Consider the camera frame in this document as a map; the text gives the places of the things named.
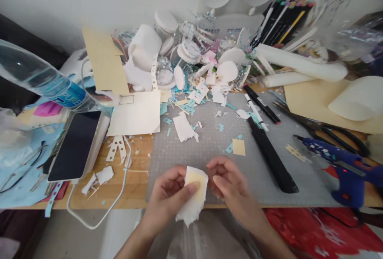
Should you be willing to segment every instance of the water bottle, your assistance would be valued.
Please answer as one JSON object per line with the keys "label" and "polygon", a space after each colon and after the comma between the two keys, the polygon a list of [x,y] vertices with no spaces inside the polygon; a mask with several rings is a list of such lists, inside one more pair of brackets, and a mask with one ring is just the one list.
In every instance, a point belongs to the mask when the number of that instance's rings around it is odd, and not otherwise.
{"label": "water bottle", "polygon": [[35,54],[0,40],[0,76],[75,112],[100,105],[81,87]]}

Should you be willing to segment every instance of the cutting mat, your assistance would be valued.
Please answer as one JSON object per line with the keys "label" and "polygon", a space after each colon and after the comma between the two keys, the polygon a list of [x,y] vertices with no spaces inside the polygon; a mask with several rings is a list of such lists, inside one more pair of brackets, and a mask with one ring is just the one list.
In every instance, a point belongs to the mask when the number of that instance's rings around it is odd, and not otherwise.
{"label": "cutting mat", "polygon": [[[218,103],[207,102],[195,107],[194,115],[187,115],[190,124],[195,126],[198,121],[203,128],[197,127],[195,131],[199,135],[199,143],[194,138],[186,142],[180,142],[174,124],[168,125],[163,121],[164,117],[172,119],[178,116],[179,108],[168,107],[169,115],[161,116],[161,131],[154,137],[154,147],[150,163],[148,189],[146,200],[148,201],[153,189],[154,181],[167,169],[177,165],[189,165],[207,171],[206,164],[215,156],[227,155],[245,174],[249,186],[262,206],[300,206],[300,207],[335,207],[340,206],[331,196],[331,190],[337,188],[337,179],[321,171],[327,164],[325,162],[302,162],[286,150],[286,145],[296,146],[293,134],[307,137],[307,131],[288,116],[280,112],[272,101],[275,97],[270,93],[260,93],[259,97],[270,106],[281,119],[282,123],[275,125],[260,111],[260,115],[269,128],[267,136],[273,144],[276,152],[284,163],[287,171],[293,177],[299,188],[299,193],[286,194],[277,186],[262,154],[256,144],[249,124],[237,117],[234,110],[222,107]],[[238,109],[251,111],[243,93],[230,93],[227,102]],[[215,117],[218,111],[228,112],[222,117]],[[224,125],[222,132],[219,124]],[[246,156],[228,154],[225,149],[232,143],[232,139],[239,134],[245,141]],[[222,203],[210,190],[206,197],[207,204]]]}

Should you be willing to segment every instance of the paper roll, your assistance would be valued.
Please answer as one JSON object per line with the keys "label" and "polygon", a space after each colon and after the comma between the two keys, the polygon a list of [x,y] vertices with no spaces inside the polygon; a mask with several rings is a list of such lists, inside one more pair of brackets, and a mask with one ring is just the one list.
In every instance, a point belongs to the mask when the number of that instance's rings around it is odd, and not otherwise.
{"label": "paper roll", "polygon": [[128,55],[134,59],[135,66],[150,72],[153,57],[160,52],[161,45],[162,40],[155,30],[151,26],[143,24],[128,47]]}
{"label": "paper roll", "polygon": [[304,75],[296,71],[290,71],[286,73],[277,73],[275,75],[267,75],[262,77],[262,83],[266,87],[276,87],[281,85],[289,85],[294,83],[300,83],[304,81],[311,81],[316,79],[309,75]]}
{"label": "paper roll", "polygon": [[383,113],[383,77],[367,76],[353,81],[328,108],[353,121],[364,121]]}
{"label": "paper roll", "polygon": [[282,67],[292,67],[299,73],[325,81],[340,81],[347,75],[347,68],[340,63],[314,63],[300,55],[264,44],[259,44],[256,49],[257,53],[260,53],[269,63]]}

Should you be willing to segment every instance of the hand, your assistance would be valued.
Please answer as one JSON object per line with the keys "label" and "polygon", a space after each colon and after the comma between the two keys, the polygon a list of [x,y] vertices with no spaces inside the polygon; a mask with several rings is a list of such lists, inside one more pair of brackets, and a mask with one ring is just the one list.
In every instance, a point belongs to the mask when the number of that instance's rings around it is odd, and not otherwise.
{"label": "hand", "polygon": [[177,165],[154,183],[144,217],[138,227],[145,237],[156,237],[199,188],[199,182],[185,185],[186,166]]}
{"label": "hand", "polygon": [[208,168],[209,186],[223,199],[236,220],[249,232],[261,231],[266,219],[258,202],[250,194],[246,177],[226,156],[213,158]]}

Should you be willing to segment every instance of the blue glue gun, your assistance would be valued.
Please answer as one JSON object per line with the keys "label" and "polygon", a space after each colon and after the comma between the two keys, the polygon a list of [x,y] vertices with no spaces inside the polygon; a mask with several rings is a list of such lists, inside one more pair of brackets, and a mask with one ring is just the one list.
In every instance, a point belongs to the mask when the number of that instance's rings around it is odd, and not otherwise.
{"label": "blue glue gun", "polygon": [[342,205],[360,208],[364,204],[365,181],[383,186],[383,166],[370,166],[362,158],[334,145],[307,137],[294,135],[312,152],[320,154],[335,167],[339,178],[339,190],[331,193]]}

